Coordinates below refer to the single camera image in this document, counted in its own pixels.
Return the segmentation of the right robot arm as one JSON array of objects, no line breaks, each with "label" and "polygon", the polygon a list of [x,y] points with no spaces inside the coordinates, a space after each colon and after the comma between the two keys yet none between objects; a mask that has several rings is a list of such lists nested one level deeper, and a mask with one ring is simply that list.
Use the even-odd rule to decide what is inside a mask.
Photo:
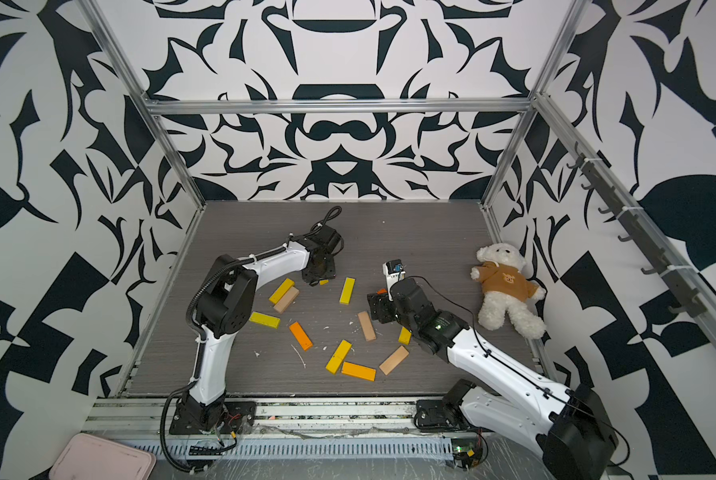
[{"label": "right robot arm", "polygon": [[602,478],[619,440],[600,396],[514,360],[469,322],[435,307],[417,281],[412,276],[368,294],[370,317],[400,324],[423,350],[478,379],[449,391],[452,413],[532,451],[557,479]]}]

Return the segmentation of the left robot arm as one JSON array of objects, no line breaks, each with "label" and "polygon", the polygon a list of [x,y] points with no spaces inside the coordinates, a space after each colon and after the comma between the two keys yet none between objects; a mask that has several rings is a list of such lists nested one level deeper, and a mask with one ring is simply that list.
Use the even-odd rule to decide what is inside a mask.
[{"label": "left robot arm", "polygon": [[337,230],[318,223],[271,250],[215,260],[186,311],[198,347],[187,390],[177,404],[180,417],[200,430],[222,421],[229,356],[237,334],[251,318],[258,288],[296,272],[309,285],[331,280],[336,277],[335,256],[343,247]]}]

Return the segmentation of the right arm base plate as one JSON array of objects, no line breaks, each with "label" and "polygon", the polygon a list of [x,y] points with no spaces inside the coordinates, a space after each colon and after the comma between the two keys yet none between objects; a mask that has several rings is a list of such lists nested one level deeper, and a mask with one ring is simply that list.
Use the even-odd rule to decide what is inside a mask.
[{"label": "right arm base plate", "polygon": [[448,401],[418,400],[413,417],[415,427],[421,432],[458,432],[471,429],[460,408]]}]

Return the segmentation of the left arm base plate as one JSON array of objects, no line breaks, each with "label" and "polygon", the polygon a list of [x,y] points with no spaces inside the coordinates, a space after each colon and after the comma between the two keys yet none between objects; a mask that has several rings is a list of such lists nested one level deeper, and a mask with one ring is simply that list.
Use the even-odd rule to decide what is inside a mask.
[{"label": "left arm base plate", "polygon": [[244,433],[255,424],[257,403],[254,401],[218,402],[203,406],[191,398],[179,400],[168,424],[171,435],[197,435],[219,429],[221,434]]}]

